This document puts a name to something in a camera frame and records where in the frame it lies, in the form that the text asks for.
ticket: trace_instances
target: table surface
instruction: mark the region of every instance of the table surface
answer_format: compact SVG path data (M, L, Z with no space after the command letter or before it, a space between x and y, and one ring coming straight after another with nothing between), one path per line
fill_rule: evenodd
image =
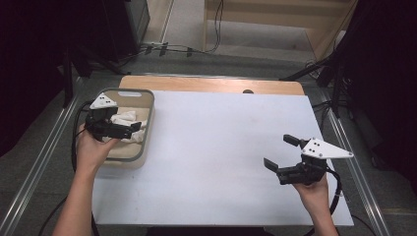
M120 87L153 90L155 117L143 167L100 168L93 192L97 223L312 224L296 191L263 167L264 157L282 167L300 161L300 149L283 134L321 138L298 83L129 76ZM244 89L273 94L237 93ZM333 193L335 181L328 181ZM352 225L344 198L333 219Z

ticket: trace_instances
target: forearm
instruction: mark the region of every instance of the forearm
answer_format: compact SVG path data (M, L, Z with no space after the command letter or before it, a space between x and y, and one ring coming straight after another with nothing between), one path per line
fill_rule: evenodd
M77 171L53 235L88 235L91 229L93 171Z
M330 212L319 214L310 214L313 220L316 234L319 236L337 236L338 233L334 227Z

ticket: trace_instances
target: wire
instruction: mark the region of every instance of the wire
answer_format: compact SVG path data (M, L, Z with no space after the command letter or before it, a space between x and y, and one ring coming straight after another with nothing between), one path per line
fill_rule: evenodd
M347 102L348 102L347 100L340 100L337 105L338 106L343 106L343 107L349 107ZM327 101L324 101L322 103L312 105L313 110L315 108L319 108L319 109L314 110L315 113L319 112L319 111L322 111L321 122L320 122L320 125L319 125L321 133L323 133L323 130L325 128L325 121L326 121L326 118L328 117L328 112L330 111L332 105L333 105L332 100L327 100Z
M338 204L338 201L339 201L339 198L340 198L342 185L341 185L341 179L340 179L339 174L337 174L334 170L330 169L329 167L326 168L326 172L332 174L334 179L336 179L336 181L337 181L336 191L334 192L334 197L333 197L333 200L331 201L331 205L330 205L330 208L329 208L330 214L333 214L334 211L336 210L336 207L337 207L337 204ZM315 229L312 228L304 236L311 236L311 235L314 234L314 232L315 232Z
M342 78L342 87L341 87L341 91L347 95L349 94L349 88L352 87L352 81L346 77Z
M77 128L78 128L78 122L79 122L79 119L80 119L80 115L81 115L81 112L86 112L86 111L88 111L88 110L85 110L84 109L84 107L85 106L87 106L87 105L89 105L89 104L92 104L92 100L91 101L86 101L86 102L84 102L83 104L82 104L82 106L79 108L79 110L77 111L77 114L76 114L76 117L75 117L75 121L74 121L74 127L73 127L73 139L72 139L72 143L71 143L71 161L72 161L72 164L73 164L73 170L75 171L76 170L76 166L77 166L77 155L76 155L76 138L77 138L77 136L80 134L80 133L82 133L82 132L84 132L87 128L83 128L79 133L77 133ZM48 222L49 222L49 220L52 218L52 216L56 213L56 211L59 209L59 207L61 207L61 205L63 205L64 203L65 203L65 201L67 200L67 197L65 197L56 207L55 207L55 209L53 209L50 213L49 213L49 215L48 215L48 217L45 219L45 221L43 222L43 224L42 224L42 227L40 228L40 230L39 230L39 233L37 234L38 236L41 236L42 235L42 233L43 233L43 230L45 229L45 227L46 227L46 225L48 224Z
M190 51L185 51L185 50L177 50L177 49L168 49L168 48L162 48L162 47L184 47L187 49L190 49ZM206 55L215 55L213 53L209 53L209 52L204 52L189 46L184 46L184 45L157 45L157 46L153 46L150 50L158 50L158 51L172 51L172 52L182 52L182 53L202 53L202 54L206 54Z
M215 43L214 48L212 48L211 50L208 50L206 52L211 52L213 53L215 50L217 50L218 46L220 45L220 41L221 41L221 18L223 16L223 7L224 7L224 3L223 0L220 1L220 3L218 4L217 7L217 11L215 12L215 18L214 18L214 29L215 29L215 35L217 37L217 41ZM218 22L218 30L217 30L217 16L218 16L218 12L220 11L220 20Z
M315 65L316 65L316 60L311 59L311 60L306 61L306 66L304 68L308 68L308 67L315 66ZM319 75L320 75L320 70L322 68L323 67L321 67L321 68L319 68L319 69L317 69L315 71L310 72L309 73L309 76L311 78L315 79L315 80L318 79L319 78Z
M61 202L55 207L55 209L53 211L51 211L48 215L48 217L46 218L45 222L43 222L42 227L39 230L39 233L37 234L38 236L41 236L43 233L43 230L45 229L46 225L48 224L49 220L52 218L52 216L55 214L56 210L59 209L59 207L61 207L61 205L63 205L65 203L65 201L67 201L67 197L65 197L63 200L61 200Z
M359 221L361 221L370 231L373 235L377 236L377 234L374 232L374 230L371 228L371 226L369 226L369 224L367 224L363 219L359 218L358 216L354 215L354 214L350 214L352 215L353 218L358 219Z
M114 65L117 69L122 69L122 67L126 66L130 61L132 61L133 58L139 56L141 54L141 51L139 51L137 54L135 55L131 55L128 57L123 58L122 60L126 60L125 62L123 62L122 64L118 64L118 65ZM103 66L94 66L94 65L89 65L93 70L97 70L97 71L101 71L101 70L106 70L106 67Z

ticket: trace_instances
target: aluminum rail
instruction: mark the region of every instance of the aluminum rail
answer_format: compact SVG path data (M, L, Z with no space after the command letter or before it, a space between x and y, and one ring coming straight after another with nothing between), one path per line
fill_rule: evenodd
M55 147L61 138L62 132L65 129L71 114L75 109L77 101L79 100L79 94L77 91L80 90L83 84L84 80L82 78L77 78L75 82L76 93L74 98L68 104L67 108L62 109L62 111L59 113L57 121L55 122L55 125L53 126L45 144L43 145L42 150L37 156L37 159L34 162L33 167L31 168L25 182L13 198L5 217L2 219L0 225L0 235L13 235L19 220L21 219L26 207L28 206L31 196L33 195L33 192L39 183L46 165L49 162L52 152L55 150Z
M330 100L328 92L324 89L322 89L322 99L323 101ZM340 119L337 119L333 112L330 112L328 114L328 118L341 147L354 153L355 151L350 145L349 140L347 139L346 133L344 132ZM374 194L372 193L368 181L366 180L366 177L362 172L362 169L359 165L358 160L356 159L356 156L353 158L346 158L346 162L349 167L350 173L352 174L352 178L355 181L355 186L358 189L359 195L362 199L365 210L368 213L369 219L375 230L375 233L380 236L390 236L391 234L387 227L386 221L384 220L384 216L381 212L381 209L377 203Z

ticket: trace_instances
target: black cable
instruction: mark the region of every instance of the black cable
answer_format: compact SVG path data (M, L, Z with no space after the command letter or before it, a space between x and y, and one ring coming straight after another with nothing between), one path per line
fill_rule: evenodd
M214 29L215 29L215 35L217 37L217 41L214 45L214 48L212 48L209 51L206 52L214 52L215 50L217 50L218 46L220 45L220 41L221 41L221 18L223 16L223 7L224 7L224 3L223 0L220 1L220 3L218 4L217 7L217 11L215 12L215 17L214 17ZM220 11L220 20L218 22L218 30L217 30L217 16L218 16L218 12Z
M354 215L354 214L350 214L352 215L353 218L358 219L359 221L361 221L363 224L365 224L365 226L371 231L371 233L375 236L377 236L377 234L374 232L374 230L371 228L371 226L369 226L369 224L367 224L363 219L359 218L358 216Z
M82 104L82 106L79 108L79 110L77 111L76 118L74 120L73 141L71 143L71 162L72 162L72 165L73 165L74 172L77 171L77 150L76 150L77 136L87 129L87 127L84 127L79 133L77 133L80 114L81 114L82 111L84 111L85 106L91 105L92 103L93 103L93 100L84 102ZM91 230L92 230L92 234L94 236L99 236L97 225L96 225L95 220L94 220L94 215L92 213L91 213Z
M158 45L157 47L155 47L155 49L156 48L161 48L163 45ZM191 52L197 52L197 53L203 53L203 54L207 54L207 55L212 55L211 53L207 53L207 52L204 52L204 51L201 51L201 50L198 50L198 49L195 49L195 48L192 48L192 47L189 47L189 46L184 46L184 45L178 45L178 44L174 44L174 45L166 45L167 47L184 47L184 48L187 48L187 49L191 49ZM182 51L182 50L175 50L175 51L179 51L179 52L189 52L189 51Z
M338 175L334 170L330 169L329 167L326 168L326 172L332 174L334 176L334 179L336 179L337 181L336 191L334 192L334 197L333 197L333 200L331 201L331 205L329 208L330 214L333 214L334 211L336 210L336 207L340 198L341 190L342 190L341 179L340 179L340 175ZM314 234L314 232L315 232L315 229L312 228L304 236L311 236Z
M338 105L343 106L343 107L349 107L348 104L347 104L347 100L340 100L338 102ZM323 133L323 130L325 128L326 117L328 117L328 112L330 111L331 106L332 106L332 100L327 100L327 101L324 101L322 103L312 105L313 110L315 108L321 107L320 109L314 110L315 113L323 110L322 117L321 117L322 118L321 123L319 125L319 129L320 129L321 133Z
M78 128L78 122L80 119L80 115L82 111L87 111L84 110L84 107L86 105L92 104L92 101L86 101L82 104L82 106L78 109L77 113L76 113L76 117L74 120L74 127L73 127L73 139L72 139L72 143L71 143L71 161L72 161L72 165L73 165L73 170L76 170L76 166L77 166L77 155L76 155L76 137L84 132L86 130L86 128L84 128L83 130L81 130L79 133L77 133L77 128ZM59 207L61 207L61 205L63 205L65 203L65 201L67 200L67 197L65 197L56 207L53 211L51 211L48 215L48 217L46 218L46 220L43 222L42 227L39 230L38 236L41 236L43 233L43 230L45 229L46 225L48 224L49 220L52 218L52 216L56 213L56 211L59 209Z
M193 48L191 48L192 49L192 51L191 52L197 52L197 53L205 53L205 54L208 54L208 55L210 55L210 53L206 53L206 52L201 52L201 51L194 51L194 49ZM171 52L183 52L183 53L189 53L189 51L184 51L184 50L177 50L177 49L168 49L168 48L165 48L165 49L162 49L162 48L160 48L160 47L155 47L155 48L153 48L152 50L158 50L158 51L171 51Z
M123 62L123 63L119 63L118 65L114 65L117 69L122 69L122 67L124 67L124 66L126 66L130 61L132 61L132 59L133 58L135 58L135 57L137 57L137 56L139 56L140 54L141 54L141 52L142 51L139 51L137 54L135 54L135 55L131 55L131 56L128 56L128 57L126 57L126 58L123 58L123 60L126 60L125 62ZM96 71L101 71L101 70L107 70L107 68L106 67L102 67L102 66L94 66L94 65L89 65L93 70L96 70Z
M322 72L322 70L324 68L330 68L331 69L331 71L333 73L333 78L335 77L335 74L336 74L336 72L335 72L335 70L334 70L334 68L332 66L318 65L317 64L317 61L314 60L314 59L311 59L311 60L306 61L306 65L305 65L304 68L307 69L309 67L315 67L315 68L317 68L317 69L313 70L312 72L310 72L308 74L311 78L313 78L315 80L319 78L320 73Z
M37 234L38 236L41 236L43 233L43 230L45 229L46 225L48 224L49 220L52 218L52 216L55 214L56 210L59 209L59 207L61 207L61 205L63 205L65 203L65 201L67 200L67 197L65 197L63 200L61 200L61 202L55 207L55 209L53 211L51 211L48 215L48 217L46 218L45 222L43 222L42 227L39 230L39 233Z

